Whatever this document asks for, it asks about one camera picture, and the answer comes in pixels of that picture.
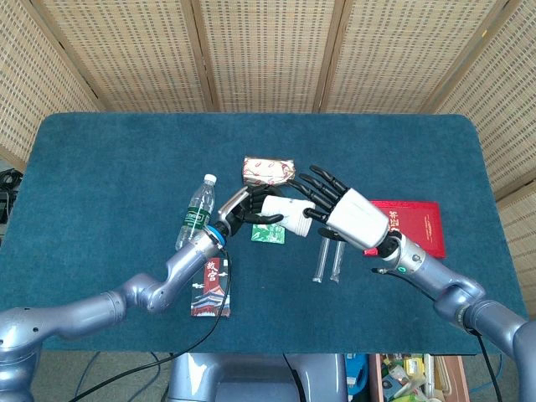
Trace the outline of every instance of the plastic bottle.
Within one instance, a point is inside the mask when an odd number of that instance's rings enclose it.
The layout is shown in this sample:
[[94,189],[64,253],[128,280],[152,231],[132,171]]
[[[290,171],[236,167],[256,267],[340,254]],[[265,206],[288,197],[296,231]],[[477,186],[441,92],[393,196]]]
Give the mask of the plastic bottle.
[[178,234],[175,250],[180,250],[210,221],[214,208],[214,185],[216,177],[213,174],[204,175],[204,183],[193,194],[188,211],[184,217],[183,226]]

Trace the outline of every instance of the red book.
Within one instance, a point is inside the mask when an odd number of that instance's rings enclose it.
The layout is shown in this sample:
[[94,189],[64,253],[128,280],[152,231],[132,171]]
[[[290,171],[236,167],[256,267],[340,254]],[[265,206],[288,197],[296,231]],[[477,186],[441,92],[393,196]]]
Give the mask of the red book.
[[[438,203],[378,200],[371,202],[389,218],[389,230],[398,230],[436,258],[446,257]],[[378,251],[365,250],[363,254],[378,255]]]

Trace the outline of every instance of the woven screen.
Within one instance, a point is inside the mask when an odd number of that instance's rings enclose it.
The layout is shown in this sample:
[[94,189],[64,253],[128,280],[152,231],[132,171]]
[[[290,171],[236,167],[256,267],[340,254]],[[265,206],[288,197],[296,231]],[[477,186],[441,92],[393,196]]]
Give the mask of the woven screen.
[[43,0],[108,109],[204,111],[180,0]]
[[222,111],[311,112],[333,0],[201,0]]
[[493,0],[356,0],[327,111],[417,112]]
[[536,184],[520,190],[520,194],[512,202],[499,203],[499,214],[518,273],[523,299],[529,313],[534,316],[536,315]]
[[439,108],[477,126],[497,191],[536,168],[536,1],[523,0]]
[[95,111],[94,101],[19,0],[0,2],[0,146],[18,169],[41,121],[56,111]]

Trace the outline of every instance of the green card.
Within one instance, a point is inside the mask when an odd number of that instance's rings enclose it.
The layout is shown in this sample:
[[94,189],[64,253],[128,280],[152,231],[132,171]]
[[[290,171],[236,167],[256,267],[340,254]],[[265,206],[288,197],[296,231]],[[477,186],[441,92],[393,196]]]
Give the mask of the green card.
[[251,230],[252,241],[285,244],[285,228],[278,224],[254,224]]

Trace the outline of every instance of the clear plastic tube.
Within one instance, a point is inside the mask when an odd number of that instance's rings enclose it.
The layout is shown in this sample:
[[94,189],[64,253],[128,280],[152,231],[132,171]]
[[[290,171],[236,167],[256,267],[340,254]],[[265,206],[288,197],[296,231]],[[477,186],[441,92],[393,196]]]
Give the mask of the clear plastic tube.
[[322,283],[324,277],[324,268],[326,267],[327,252],[329,251],[329,239],[322,237],[322,243],[320,244],[320,252],[318,253],[318,265],[315,276],[312,278],[313,282]]
[[338,283],[338,275],[341,273],[341,264],[343,263],[345,241],[338,241],[335,249],[335,258],[333,259],[332,275],[329,279]]

